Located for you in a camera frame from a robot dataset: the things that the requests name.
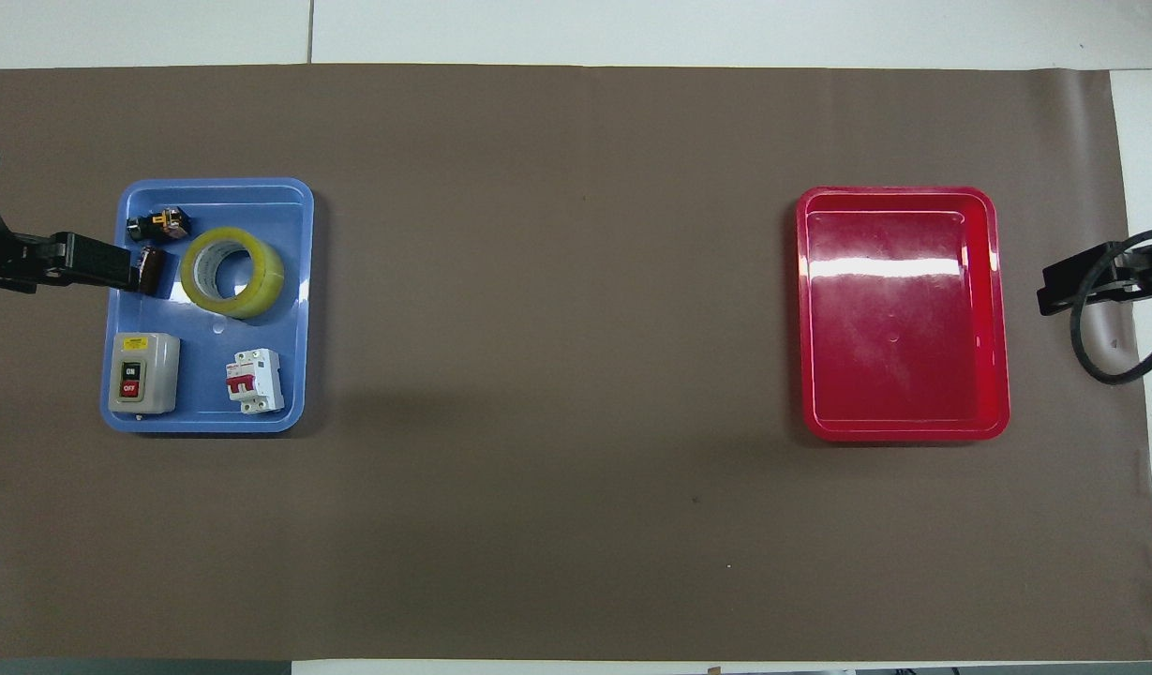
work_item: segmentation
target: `red tray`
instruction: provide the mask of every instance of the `red tray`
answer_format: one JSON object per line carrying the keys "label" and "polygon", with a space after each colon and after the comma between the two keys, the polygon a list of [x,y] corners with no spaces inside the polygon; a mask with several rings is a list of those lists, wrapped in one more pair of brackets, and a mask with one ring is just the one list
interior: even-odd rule
{"label": "red tray", "polygon": [[797,204],[804,420],[829,441],[991,439],[1009,423],[996,214],[973,188],[814,188]]}

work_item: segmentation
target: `plastic tray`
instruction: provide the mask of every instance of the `plastic tray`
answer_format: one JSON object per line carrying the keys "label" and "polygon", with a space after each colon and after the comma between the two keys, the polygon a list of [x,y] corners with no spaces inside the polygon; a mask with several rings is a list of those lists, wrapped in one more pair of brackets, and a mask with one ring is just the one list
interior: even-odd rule
{"label": "plastic tray", "polygon": [[971,188],[797,204],[804,420],[831,441],[991,439],[1009,423],[996,217]]}
{"label": "plastic tray", "polygon": [[[313,256],[313,194],[296,179],[143,180],[130,184],[118,207],[113,242],[137,257],[142,244],[126,235],[126,219],[180,206],[194,233],[161,244],[169,256],[160,296],[108,291],[100,415],[116,431],[173,433],[270,433],[296,424],[304,410],[305,356],[310,333],[310,265]],[[266,312],[249,320],[229,319],[191,304],[180,283],[180,260],[198,234],[223,226],[241,227],[271,244],[285,261],[285,287]],[[249,280],[245,256],[225,260],[219,287]],[[113,414],[108,410],[113,335],[120,332],[169,333],[181,340],[176,410],[165,415]],[[225,388],[225,364],[234,352],[267,347],[280,355],[285,409],[242,415]]]}

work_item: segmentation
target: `white circuit breaker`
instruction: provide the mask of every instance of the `white circuit breaker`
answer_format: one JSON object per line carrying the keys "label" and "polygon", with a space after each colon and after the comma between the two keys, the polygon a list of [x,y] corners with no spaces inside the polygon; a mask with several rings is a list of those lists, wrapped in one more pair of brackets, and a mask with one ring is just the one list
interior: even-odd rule
{"label": "white circuit breaker", "polygon": [[230,401],[242,405],[243,415],[280,410],[285,397],[279,389],[279,354],[272,350],[247,350],[234,355],[225,366],[225,389]]}
{"label": "white circuit breaker", "polygon": [[108,372],[108,409],[160,415],[176,409],[180,339],[167,333],[118,333]]}

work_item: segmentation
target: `blue tray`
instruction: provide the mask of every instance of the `blue tray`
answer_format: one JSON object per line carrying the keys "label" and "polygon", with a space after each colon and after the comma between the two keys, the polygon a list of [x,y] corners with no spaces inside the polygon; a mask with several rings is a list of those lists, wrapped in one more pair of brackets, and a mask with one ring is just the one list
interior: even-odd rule
{"label": "blue tray", "polygon": [[[167,433],[273,433],[296,424],[304,410],[304,365],[310,336],[310,261],[313,256],[313,192],[296,179],[142,180],[130,184],[118,206],[113,242],[134,251],[143,244],[126,235],[126,219],[180,206],[191,235],[161,244],[168,252],[159,296],[108,291],[100,415],[116,431]],[[191,304],[180,283],[180,261],[195,236],[214,227],[245,229],[271,244],[285,261],[285,287],[266,312],[229,319]],[[245,286],[250,260],[233,256],[219,272],[219,287]],[[169,333],[180,338],[176,410],[143,416],[108,410],[109,363],[118,333]],[[242,415],[225,388],[225,364],[241,350],[279,351],[285,409]]]}

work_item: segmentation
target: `power switch box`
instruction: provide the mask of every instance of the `power switch box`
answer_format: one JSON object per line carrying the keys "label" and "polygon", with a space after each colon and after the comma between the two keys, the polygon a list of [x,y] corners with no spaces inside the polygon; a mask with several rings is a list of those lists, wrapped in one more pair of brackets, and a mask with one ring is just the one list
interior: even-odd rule
{"label": "power switch box", "polygon": [[161,415],[176,409],[180,339],[167,333],[118,333],[108,409],[130,415]]}

